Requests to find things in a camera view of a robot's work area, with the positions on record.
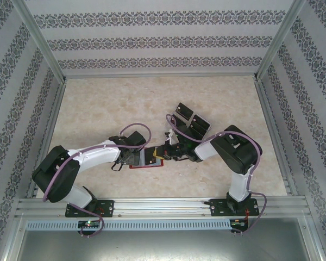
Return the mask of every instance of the black mounting bracket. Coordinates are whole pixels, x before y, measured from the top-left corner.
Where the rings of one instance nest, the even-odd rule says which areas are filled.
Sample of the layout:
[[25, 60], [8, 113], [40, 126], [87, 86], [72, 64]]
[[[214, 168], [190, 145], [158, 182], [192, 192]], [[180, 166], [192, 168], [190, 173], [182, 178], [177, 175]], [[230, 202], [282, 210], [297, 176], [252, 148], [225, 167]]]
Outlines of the black mounting bracket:
[[[102, 218], [111, 218], [114, 213], [114, 204], [113, 200], [97, 200], [95, 206], [92, 206], [92, 213], [95, 213]], [[65, 216], [67, 218], [93, 218], [93, 215], [85, 213], [83, 211], [74, 208], [71, 205], [66, 205]]]
[[232, 211], [227, 204], [226, 198], [212, 198], [204, 204], [210, 206], [211, 216], [246, 216], [246, 210], [249, 211], [249, 216], [258, 216], [260, 214], [257, 200], [250, 198], [246, 204], [236, 212]]

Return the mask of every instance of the patterned wallpaper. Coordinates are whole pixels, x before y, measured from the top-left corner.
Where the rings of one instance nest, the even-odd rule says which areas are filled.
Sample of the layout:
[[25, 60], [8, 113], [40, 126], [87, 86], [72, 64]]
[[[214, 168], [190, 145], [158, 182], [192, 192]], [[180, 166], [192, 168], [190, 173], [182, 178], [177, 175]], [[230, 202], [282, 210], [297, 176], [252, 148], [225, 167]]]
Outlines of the patterned wallpaper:
[[305, 3], [262, 81], [326, 253], [326, 1]]
[[254, 73], [292, 0], [28, 0], [66, 76]]
[[26, 195], [58, 88], [12, 3], [0, 0], [0, 246]]

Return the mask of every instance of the metal plate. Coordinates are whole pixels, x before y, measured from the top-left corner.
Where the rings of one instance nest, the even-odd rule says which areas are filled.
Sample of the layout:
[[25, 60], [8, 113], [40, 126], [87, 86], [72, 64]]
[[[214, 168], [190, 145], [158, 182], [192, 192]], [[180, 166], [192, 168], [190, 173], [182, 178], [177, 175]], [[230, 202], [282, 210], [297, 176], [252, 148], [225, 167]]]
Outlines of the metal plate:
[[227, 200], [225, 198], [215, 198], [210, 201], [210, 211], [211, 216], [245, 216], [245, 210], [249, 210], [249, 216], [258, 216], [260, 214], [257, 200], [255, 198], [250, 198], [248, 204], [237, 214], [234, 214], [227, 207]]
[[[114, 212], [113, 200], [98, 200], [95, 214], [100, 215], [103, 218], [111, 218]], [[93, 218], [94, 216], [80, 211], [69, 204], [66, 206], [65, 216], [67, 218]]]
[[301, 261], [309, 256], [297, 219], [263, 219], [243, 237], [212, 229], [104, 231], [91, 239], [76, 231], [27, 231], [17, 260]]
[[[87, 221], [78, 220], [32, 220], [27, 223], [27, 231], [76, 231]], [[98, 230], [90, 226], [87, 230]], [[106, 220], [104, 231], [189, 231], [231, 229], [229, 219], [208, 220]]]

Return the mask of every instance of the wire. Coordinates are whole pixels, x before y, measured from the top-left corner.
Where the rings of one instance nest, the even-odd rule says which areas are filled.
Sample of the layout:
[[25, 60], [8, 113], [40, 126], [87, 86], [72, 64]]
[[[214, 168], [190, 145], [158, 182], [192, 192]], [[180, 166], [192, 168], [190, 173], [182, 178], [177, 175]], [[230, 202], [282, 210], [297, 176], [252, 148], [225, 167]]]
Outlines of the wire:
[[81, 234], [81, 237], [87, 237], [87, 238], [91, 238], [91, 237], [94, 237], [95, 235], [97, 235], [97, 234], [99, 234], [102, 230], [103, 230], [103, 228], [104, 228], [104, 226], [105, 226], [105, 222], [104, 222], [104, 219], [101, 217], [101, 216], [99, 216], [98, 214], [95, 214], [95, 213], [93, 213], [93, 212], [90, 212], [90, 211], [88, 211], [88, 210], [85, 210], [85, 209], [83, 209], [83, 208], [80, 208], [79, 206], [76, 206], [75, 204], [71, 204], [71, 203], [69, 203], [69, 205], [71, 205], [72, 207], [74, 207], [74, 208], [76, 208], [76, 209], [78, 209], [79, 211], [82, 211], [82, 212], [84, 212], [84, 213], [87, 213], [87, 214], [90, 214], [90, 215], [92, 215], [92, 216], [96, 216], [97, 218], [99, 218], [99, 221], [101, 222], [101, 227], [100, 227], [100, 229], [98, 229], [97, 231], [95, 231], [93, 234], [91, 234], [91, 235], [85, 235], [85, 234], [83, 234], [82, 232], [83, 232], [83, 229], [84, 228], [86, 228], [86, 227], [82, 227], [81, 228], [81, 231], [80, 231], [80, 234]]
[[265, 209], [266, 209], [266, 206], [267, 206], [267, 197], [266, 197], [265, 194], [260, 193], [260, 192], [251, 192], [251, 193], [254, 194], [254, 195], [260, 195], [260, 196], [262, 196], [262, 197], [264, 198], [264, 200], [265, 200], [265, 203], [263, 204], [263, 208], [262, 208], [260, 214], [258, 215], [258, 217], [256, 218], [255, 222], [254, 222], [254, 223], [253, 223], [253, 224], [252, 224], [252, 225], [251, 225], [247, 230], [245, 230], [245, 231], [243, 232], [243, 231], [241, 231], [241, 230], [239, 230], [239, 229], [237, 229], [237, 228], [232, 228], [232, 230], [239, 232], [241, 235], [246, 234], [246, 233], [248, 233], [251, 229], [253, 229], [253, 227], [257, 224], [257, 222], [259, 222], [259, 220], [260, 220], [261, 216], [263, 215], [263, 213], [264, 213], [264, 211], [265, 211]]

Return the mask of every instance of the marble floor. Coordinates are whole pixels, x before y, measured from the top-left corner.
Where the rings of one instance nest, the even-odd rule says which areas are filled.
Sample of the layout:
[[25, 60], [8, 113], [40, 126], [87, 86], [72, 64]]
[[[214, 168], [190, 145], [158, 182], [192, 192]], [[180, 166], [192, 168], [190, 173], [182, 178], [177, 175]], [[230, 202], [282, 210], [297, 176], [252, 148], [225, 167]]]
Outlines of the marble floor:
[[[262, 147], [251, 189], [266, 195], [286, 195], [265, 118], [251, 76], [180, 78], [103, 78], [68, 80], [51, 148], [83, 148], [98, 144], [133, 122], [152, 130], [152, 145], [161, 145], [169, 130], [165, 115], [182, 102], [212, 123], [207, 135], [236, 125]], [[130, 135], [142, 127], [124, 132]], [[96, 197], [203, 197], [225, 196], [231, 170], [221, 157], [201, 163], [165, 161], [164, 167], [120, 172], [105, 163], [80, 173]]]

